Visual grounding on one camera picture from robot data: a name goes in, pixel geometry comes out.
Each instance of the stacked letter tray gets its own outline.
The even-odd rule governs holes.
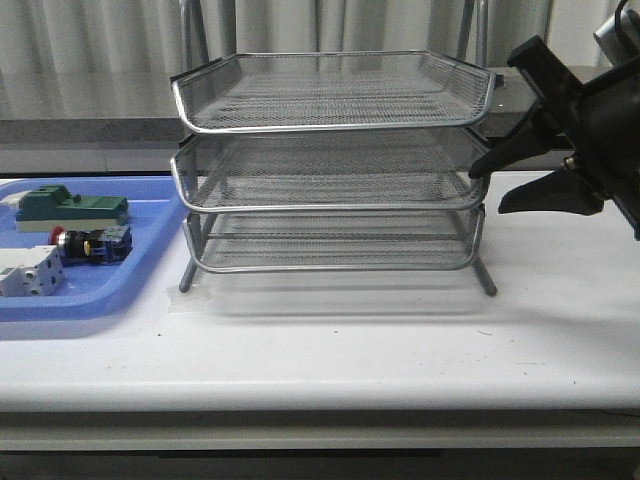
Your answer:
[[[493,81],[429,52],[234,55],[176,77],[198,134],[171,160],[188,272],[473,265],[495,294],[477,255],[488,179],[467,175],[486,147],[466,127]]]

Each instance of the white table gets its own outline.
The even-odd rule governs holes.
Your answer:
[[[640,244],[611,204],[594,217],[497,214],[507,190],[538,176],[492,181],[481,255],[494,298],[471,269],[199,275],[185,296],[179,233],[127,311],[1,323],[0,411],[9,420],[0,418],[0,449],[45,435],[45,420],[29,420],[31,434],[21,428],[27,412],[69,412],[60,415],[79,429],[88,417],[78,412],[146,412],[129,417],[144,428],[142,419],[163,415],[152,412],[639,408]],[[211,428],[223,418],[215,415]],[[199,421],[189,418],[184,425]],[[510,418],[503,442],[519,417]],[[604,418],[620,419],[612,444],[640,445],[633,417]],[[236,445],[214,440],[207,445]]]

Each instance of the wire mesh desk tray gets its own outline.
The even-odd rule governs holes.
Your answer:
[[[174,77],[200,134],[469,125],[494,75],[425,51],[237,54]]]
[[[477,256],[484,209],[202,214],[184,222],[192,261],[212,273],[457,270]]]
[[[203,213],[472,208],[486,151],[463,128],[195,137],[171,160],[180,197]]]

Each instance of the green electrical component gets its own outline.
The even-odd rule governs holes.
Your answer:
[[[21,232],[96,230],[123,225],[129,216],[125,197],[71,195],[64,185],[43,185],[20,200],[16,215]]]

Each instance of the blue plastic tray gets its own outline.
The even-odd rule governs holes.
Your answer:
[[[61,183],[73,194],[123,195],[129,201],[133,250],[116,265],[65,267],[65,281],[48,297],[0,297],[0,321],[69,320],[104,315],[131,303],[186,213],[171,177],[36,178],[0,185],[0,198]],[[0,206],[0,248],[46,245],[49,234],[16,230],[15,211]]]

